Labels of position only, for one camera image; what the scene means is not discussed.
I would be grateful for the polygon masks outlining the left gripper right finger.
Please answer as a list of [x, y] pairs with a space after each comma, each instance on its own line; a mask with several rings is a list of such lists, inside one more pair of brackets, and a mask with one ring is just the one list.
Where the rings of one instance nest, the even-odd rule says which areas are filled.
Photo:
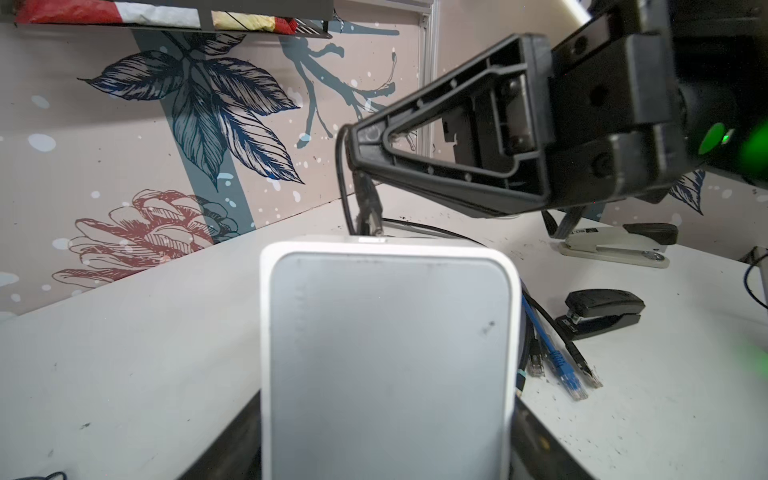
[[515, 402], [509, 440], [510, 479], [594, 479], [521, 399]]

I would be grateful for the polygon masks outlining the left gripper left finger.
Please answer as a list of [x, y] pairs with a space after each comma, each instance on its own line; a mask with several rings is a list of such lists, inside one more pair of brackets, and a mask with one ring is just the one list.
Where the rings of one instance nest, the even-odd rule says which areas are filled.
[[261, 392], [257, 392], [180, 479], [261, 479], [261, 436]]

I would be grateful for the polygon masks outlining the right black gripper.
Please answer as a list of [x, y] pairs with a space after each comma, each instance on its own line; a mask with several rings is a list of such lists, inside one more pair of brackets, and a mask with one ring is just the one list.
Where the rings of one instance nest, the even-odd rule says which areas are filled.
[[[436, 121], [451, 161], [395, 147]], [[539, 211], [550, 198], [553, 208], [657, 204], [694, 168], [668, 4], [610, 1], [552, 53], [543, 35], [511, 35], [351, 125], [345, 152], [353, 172], [474, 218]]]

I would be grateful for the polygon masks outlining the black power adapter with cable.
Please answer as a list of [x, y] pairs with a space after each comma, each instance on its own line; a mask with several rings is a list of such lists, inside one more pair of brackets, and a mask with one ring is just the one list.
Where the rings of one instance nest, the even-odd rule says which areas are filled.
[[344, 124], [340, 127], [335, 142], [334, 165], [343, 218], [347, 231], [351, 236], [386, 237], [385, 227], [393, 226], [415, 234], [427, 234], [431, 238], [464, 240], [484, 247], [484, 244], [477, 240], [437, 226], [409, 220], [386, 218], [383, 215], [381, 199], [371, 176], [355, 168], [350, 170], [352, 189], [354, 190], [353, 196], [358, 206], [358, 213], [356, 216], [353, 216], [350, 206], [350, 192], [348, 191], [344, 174], [344, 160], [349, 153], [346, 141], [350, 133], [350, 124]]

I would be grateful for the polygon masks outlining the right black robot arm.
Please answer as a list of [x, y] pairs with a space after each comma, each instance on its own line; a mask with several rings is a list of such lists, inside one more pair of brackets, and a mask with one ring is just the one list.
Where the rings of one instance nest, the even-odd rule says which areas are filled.
[[712, 168], [767, 182], [767, 6], [602, 1], [558, 44], [514, 33], [348, 127], [358, 179], [478, 218], [637, 197]]

